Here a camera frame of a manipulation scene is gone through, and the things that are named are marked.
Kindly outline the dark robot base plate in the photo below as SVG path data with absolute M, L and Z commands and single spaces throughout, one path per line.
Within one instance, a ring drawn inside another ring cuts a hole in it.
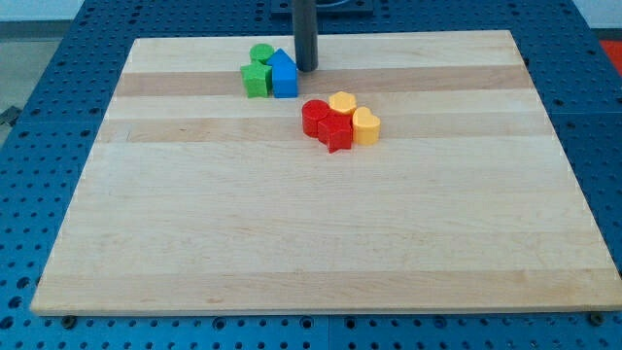
M 270 0 L 269 9 L 272 18 L 289 18 L 292 14 L 293 0 Z M 318 16 L 333 15 L 372 15 L 374 0 L 316 0 Z

